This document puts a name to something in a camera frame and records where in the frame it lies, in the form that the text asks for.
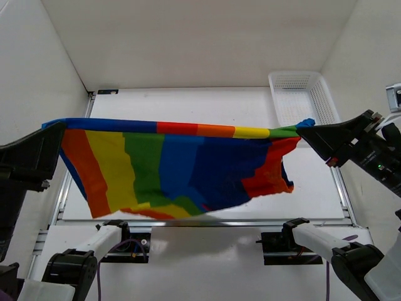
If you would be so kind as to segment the rainbow striped shorts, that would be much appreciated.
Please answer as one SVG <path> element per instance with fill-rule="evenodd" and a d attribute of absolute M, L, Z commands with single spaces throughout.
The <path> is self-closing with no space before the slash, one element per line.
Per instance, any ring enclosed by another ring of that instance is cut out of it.
<path fill-rule="evenodd" d="M 182 219 L 252 198 L 291 193 L 283 157 L 296 125 L 260 129 L 141 120 L 67 118 L 60 156 L 93 218 L 122 211 Z"/>

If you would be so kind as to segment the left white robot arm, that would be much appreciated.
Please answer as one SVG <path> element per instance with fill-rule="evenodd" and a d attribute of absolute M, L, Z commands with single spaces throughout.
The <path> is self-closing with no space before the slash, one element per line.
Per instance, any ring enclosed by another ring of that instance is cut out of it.
<path fill-rule="evenodd" d="M 49 187 L 66 124 L 56 122 L 1 146 L 1 259 L 5 259 L 28 191 Z M 39 282 L 18 278 L 18 263 L 1 266 L 1 300 L 84 300 L 98 278 L 100 263 L 114 248 L 124 251 L 132 239 L 128 224 L 112 220 L 97 226 L 82 246 L 53 255 Z"/>

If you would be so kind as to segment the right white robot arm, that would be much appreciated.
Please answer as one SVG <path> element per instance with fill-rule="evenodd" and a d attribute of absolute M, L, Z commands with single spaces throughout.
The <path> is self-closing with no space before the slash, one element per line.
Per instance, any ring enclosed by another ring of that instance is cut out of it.
<path fill-rule="evenodd" d="M 400 131 L 371 110 L 346 122 L 300 127 L 297 134 L 330 167 L 352 161 L 392 193 L 400 195 Z M 339 240 L 307 219 L 283 225 L 282 245 L 304 246 L 325 259 L 360 300 L 400 300 L 400 240 L 387 253 L 373 245 Z"/>

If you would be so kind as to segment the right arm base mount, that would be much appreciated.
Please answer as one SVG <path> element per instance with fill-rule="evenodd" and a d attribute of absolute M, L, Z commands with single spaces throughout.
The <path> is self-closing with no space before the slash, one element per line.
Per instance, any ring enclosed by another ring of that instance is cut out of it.
<path fill-rule="evenodd" d="M 264 265 L 322 265 L 321 256 L 297 245 L 294 240 L 292 230 L 309 222 L 305 218 L 296 218 L 285 222 L 279 232 L 262 232 L 261 239 L 256 243 L 262 246 Z"/>

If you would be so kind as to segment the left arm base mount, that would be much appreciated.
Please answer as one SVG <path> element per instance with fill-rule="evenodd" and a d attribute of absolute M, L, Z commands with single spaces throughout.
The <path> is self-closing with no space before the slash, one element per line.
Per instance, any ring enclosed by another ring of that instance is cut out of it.
<path fill-rule="evenodd" d="M 148 263 L 151 234 L 131 232 L 127 221 L 114 219 L 106 221 L 102 226 L 116 226 L 122 230 L 123 244 L 115 247 L 103 259 L 105 263 Z"/>

